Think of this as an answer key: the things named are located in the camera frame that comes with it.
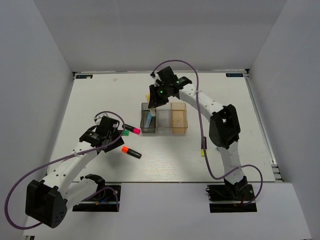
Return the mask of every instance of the gray wall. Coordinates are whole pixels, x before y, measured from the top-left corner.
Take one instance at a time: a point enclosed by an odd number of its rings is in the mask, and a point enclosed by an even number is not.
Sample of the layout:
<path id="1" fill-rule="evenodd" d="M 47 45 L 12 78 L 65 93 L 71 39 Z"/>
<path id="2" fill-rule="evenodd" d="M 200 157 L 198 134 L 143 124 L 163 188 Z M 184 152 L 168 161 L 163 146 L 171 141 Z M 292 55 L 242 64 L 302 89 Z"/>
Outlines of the gray wall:
<path id="1" fill-rule="evenodd" d="M 71 70 L 32 0 L 1 0 L 0 73 L 0 234 L 15 240 L 22 231 L 7 223 L 5 198 L 23 174 L 48 162 L 72 87 Z M 9 206 L 20 225 L 31 178 Z"/>
<path id="2" fill-rule="evenodd" d="M 319 13 L 319 1 L 287 1 L 250 70 L 280 171 L 293 183 L 314 240 L 320 240 Z"/>
<path id="3" fill-rule="evenodd" d="M 251 67 L 286 0 L 34 0 L 71 70 Z M 188 69 L 179 64 L 178 69 Z"/>

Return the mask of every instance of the cable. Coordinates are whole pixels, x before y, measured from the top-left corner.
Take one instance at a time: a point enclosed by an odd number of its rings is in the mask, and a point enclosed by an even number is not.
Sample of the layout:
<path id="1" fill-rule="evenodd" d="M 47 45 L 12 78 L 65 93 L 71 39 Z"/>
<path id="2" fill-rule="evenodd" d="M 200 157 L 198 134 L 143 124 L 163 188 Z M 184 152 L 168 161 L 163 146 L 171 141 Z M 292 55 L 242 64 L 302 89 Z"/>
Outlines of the cable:
<path id="1" fill-rule="evenodd" d="M 203 123 L 202 123 L 202 115 L 201 115 L 201 111 L 200 111 L 200 103 L 199 103 L 199 76 L 198 76 L 198 72 L 197 70 L 188 62 L 186 61 L 183 61 L 183 60 L 179 60 L 179 59 L 172 59 L 172 60 L 166 60 L 166 61 L 163 61 L 161 63 L 159 63 L 155 68 L 154 70 L 152 71 L 152 74 L 155 73 L 155 71 L 157 70 L 157 68 L 159 68 L 162 64 L 166 64 L 166 63 L 170 63 L 170 62 L 180 62 L 180 63 L 184 63 L 186 65 L 188 65 L 195 73 L 195 77 L 196 77 L 196 91 L 195 91 L 195 101 L 196 101 L 196 107 L 197 107 L 197 110 L 198 110 L 198 116 L 199 116 L 199 123 L 200 123 L 200 134 L 201 134 L 201 141 L 202 141 L 202 145 L 204 146 L 205 145 L 205 137 L 204 137 L 204 127 L 203 127 Z M 235 167 L 234 169 L 230 170 L 229 172 L 227 172 L 226 174 L 222 175 L 222 176 L 219 176 L 219 177 L 216 177 L 212 171 L 211 171 L 211 168 L 210 168 L 210 164 L 209 164 L 209 160 L 208 160 L 208 156 L 207 156 L 207 150 L 206 148 L 203 148 L 203 152 L 204 152 L 204 159 L 205 159 L 205 163 L 206 163 L 206 166 L 208 168 L 208 171 L 209 171 L 209 174 L 210 176 L 214 179 L 214 180 L 221 180 L 221 179 L 224 179 L 226 176 L 228 176 L 229 174 L 233 173 L 234 171 L 240 169 L 240 168 L 246 168 L 246 167 L 252 167 L 254 169 L 256 169 L 259 174 L 260 174 L 260 188 L 258 190 L 258 193 L 255 195 L 255 197 L 247 202 L 247 203 L 244 203 L 243 205 L 247 205 L 247 204 L 250 204 L 252 203 L 254 200 L 256 200 L 256 198 L 259 196 L 261 190 L 262 190 L 262 186 L 263 186 L 263 176 L 262 176 L 262 173 L 261 171 L 259 170 L 259 168 L 257 168 L 256 166 L 252 165 L 252 164 L 246 164 L 246 165 L 243 165 L 243 166 L 237 166 Z"/>
<path id="2" fill-rule="evenodd" d="M 123 125 L 125 124 L 125 121 L 122 119 L 122 117 L 119 116 L 118 114 L 112 112 L 112 111 L 102 111 L 102 112 L 99 112 L 98 115 L 99 115 L 99 114 L 102 114 L 102 113 L 108 113 L 108 114 L 115 115 L 115 116 L 117 116 L 117 117 L 121 120 L 121 122 L 123 123 Z M 87 153 L 90 153 L 90 152 L 93 152 L 93 151 L 99 151 L 99 150 L 105 149 L 105 148 L 107 148 L 108 146 L 116 143 L 116 142 L 122 137 L 122 135 L 124 134 L 124 132 L 125 132 L 125 129 L 122 130 L 120 136 L 118 136 L 114 141 L 108 143 L 107 145 L 99 146 L 99 147 L 92 148 L 92 149 L 89 149 L 89 150 L 79 151 L 79 152 L 76 152 L 76 154 L 78 154 L 78 155 L 84 155 L 84 154 L 87 154 Z M 33 228 L 35 228 L 35 227 L 38 227 L 39 225 L 42 224 L 42 222 L 39 222 L 39 223 L 37 223 L 37 224 L 35 224 L 35 225 L 32 225 L 32 226 L 19 226 L 19 225 L 15 224 L 15 223 L 11 220 L 11 218 L 10 218 L 10 216 L 9 216 L 8 205 L 9 205 L 10 197 L 11 197 L 13 191 L 16 189 L 16 187 L 17 187 L 26 177 L 28 177 L 29 175 L 33 174 L 34 172 L 36 172 L 36 171 L 38 171 L 38 170 L 40 170 L 40 169 L 43 169 L 43 168 L 45 168 L 45 167 L 47 167 L 47 166 L 49 166 L 49 165 L 52 165 L 52 164 L 55 164 L 55 163 L 58 163 L 58 162 L 61 162 L 61 161 L 64 161 L 64 160 L 71 159 L 71 158 L 73 158 L 74 156 L 75 156 L 75 154 L 72 153 L 72 154 L 70 154 L 70 155 L 61 157 L 61 158 L 59 158 L 59 159 L 57 159 L 57 160 L 54 160 L 54 161 L 48 162 L 48 163 L 46 163 L 46 164 L 43 164 L 43 165 L 41 165 L 41 166 L 38 166 L 38 167 L 36 167 L 35 169 L 33 169 L 33 170 L 29 171 L 28 173 L 26 173 L 25 175 L 23 175 L 23 176 L 12 186 L 12 188 L 10 189 L 8 195 L 6 196 L 5 203 L 4 203 L 4 214 L 5 214 L 5 218 L 6 218 L 6 220 L 8 221 L 8 223 L 9 223 L 12 227 L 14 227 L 14 228 L 16 228 L 16 229 L 19 229 L 19 230 L 28 230 L 28 229 L 33 229 Z M 92 194 L 92 195 L 90 196 L 90 198 L 92 198 L 92 197 L 95 196 L 97 193 L 99 193 L 99 192 L 101 192 L 101 191 L 103 191 L 103 190 L 105 190 L 105 189 L 111 189 L 111 187 L 102 188 L 101 190 L 99 190 L 99 191 L 95 192 L 94 194 Z"/>

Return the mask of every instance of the white wall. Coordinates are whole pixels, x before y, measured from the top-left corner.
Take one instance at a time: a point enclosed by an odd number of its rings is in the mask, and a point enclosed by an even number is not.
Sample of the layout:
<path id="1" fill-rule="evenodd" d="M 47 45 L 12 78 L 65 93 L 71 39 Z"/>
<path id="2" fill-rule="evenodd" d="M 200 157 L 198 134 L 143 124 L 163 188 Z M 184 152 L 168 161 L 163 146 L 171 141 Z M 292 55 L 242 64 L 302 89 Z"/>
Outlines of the white wall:
<path id="1" fill-rule="evenodd" d="M 50 158 L 72 87 L 72 72 L 32 0 L 1 0 L 0 73 L 0 234 L 15 240 L 22 231 L 7 223 L 5 198 L 23 174 Z M 10 202 L 20 225 L 30 179 Z"/>
<path id="2" fill-rule="evenodd" d="M 34 0 L 71 70 L 251 67 L 286 0 Z M 189 70 L 178 65 L 180 70 Z"/>
<path id="3" fill-rule="evenodd" d="M 320 239 L 320 2 L 288 0 L 250 70 L 284 179 Z"/>

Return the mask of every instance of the orange marker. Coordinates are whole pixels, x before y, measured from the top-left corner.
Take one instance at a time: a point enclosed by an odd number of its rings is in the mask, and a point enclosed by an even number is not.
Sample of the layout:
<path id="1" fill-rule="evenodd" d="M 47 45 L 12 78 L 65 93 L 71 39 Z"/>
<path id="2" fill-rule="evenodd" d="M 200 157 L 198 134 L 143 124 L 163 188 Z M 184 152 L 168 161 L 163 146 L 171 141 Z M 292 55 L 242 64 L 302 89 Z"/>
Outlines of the orange marker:
<path id="1" fill-rule="evenodd" d="M 135 151 L 135 150 L 132 150 L 132 149 L 126 147 L 126 146 L 124 146 L 124 147 L 122 148 L 122 152 L 124 152 L 124 153 L 126 153 L 126 154 L 129 154 L 129 155 L 131 155 L 131 156 L 133 156 L 133 157 L 135 157 L 135 158 L 137 158 L 137 159 L 140 159 L 141 156 L 142 156 L 141 153 L 139 153 L 139 152 L 137 152 L 137 151 Z"/>

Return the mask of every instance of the pink marker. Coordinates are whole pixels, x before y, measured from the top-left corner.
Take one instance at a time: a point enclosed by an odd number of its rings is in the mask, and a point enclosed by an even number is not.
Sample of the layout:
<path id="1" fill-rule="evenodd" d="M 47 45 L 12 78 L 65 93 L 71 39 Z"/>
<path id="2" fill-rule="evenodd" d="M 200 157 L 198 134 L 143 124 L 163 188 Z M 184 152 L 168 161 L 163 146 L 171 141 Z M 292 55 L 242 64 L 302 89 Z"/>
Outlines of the pink marker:
<path id="1" fill-rule="evenodd" d="M 130 132 L 139 135 L 141 130 L 139 128 L 135 128 L 134 126 L 130 126 L 128 124 L 122 125 L 126 130 L 129 130 Z"/>

